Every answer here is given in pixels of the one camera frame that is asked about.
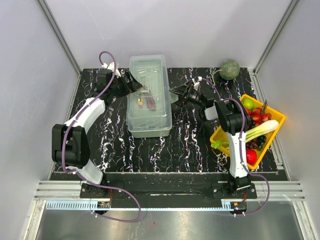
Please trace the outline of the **yellow utility knife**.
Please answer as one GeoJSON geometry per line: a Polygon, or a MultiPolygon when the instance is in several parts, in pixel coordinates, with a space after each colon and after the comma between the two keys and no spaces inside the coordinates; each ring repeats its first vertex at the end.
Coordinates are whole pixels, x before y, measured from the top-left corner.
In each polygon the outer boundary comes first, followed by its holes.
{"type": "Polygon", "coordinates": [[[138,92],[138,105],[141,107],[144,104],[144,97],[149,93],[149,90],[146,86],[141,87],[138,92]]]}

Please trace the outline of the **clear and green toolbox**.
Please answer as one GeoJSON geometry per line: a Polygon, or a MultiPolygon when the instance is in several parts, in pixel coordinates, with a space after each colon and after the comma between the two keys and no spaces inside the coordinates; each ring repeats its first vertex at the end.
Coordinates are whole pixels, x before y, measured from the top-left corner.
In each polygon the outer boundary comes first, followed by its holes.
{"type": "Polygon", "coordinates": [[[173,124],[165,57],[132,56],[129,71],[142,87],[128,96],[128,131],[137,139],[167,137],[173,124]]]}

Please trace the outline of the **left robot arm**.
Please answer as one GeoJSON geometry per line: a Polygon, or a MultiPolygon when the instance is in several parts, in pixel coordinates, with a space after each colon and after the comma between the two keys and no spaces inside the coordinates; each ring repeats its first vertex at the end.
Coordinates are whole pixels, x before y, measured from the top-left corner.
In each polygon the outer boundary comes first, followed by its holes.
{"type": "Polygon", "coordinates": [[[80,174],[91,184],[90,190],[98,198],[107,195],[109,186],[103,182],[103,172],[90,159],[87,133],[114,99],[142,88],[129,70],[120,72],[117,67],[114,63],[104,64],[81,109],[65,123],[52,127],[52,161],[60,164],[66,173],[80,174]]]}

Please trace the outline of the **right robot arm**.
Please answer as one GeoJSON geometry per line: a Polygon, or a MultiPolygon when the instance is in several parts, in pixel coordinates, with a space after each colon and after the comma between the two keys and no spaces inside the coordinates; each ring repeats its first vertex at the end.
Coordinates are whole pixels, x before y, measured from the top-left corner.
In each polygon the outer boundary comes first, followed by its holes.
{"type": "Polygon", "coordinates": [[[221,129],[226,133],[229,145],[230,166],[227,192],[233,198],[239,198],[251,186],[246,158],[246,136],[250,117],[241,101],[234,98],[207,98],[198,91],[199,81],[187,83],[169,89],[177,95],[178,106],[188,103],[199,106],[199,116],[204,121],[218,119],[221,129]]]}

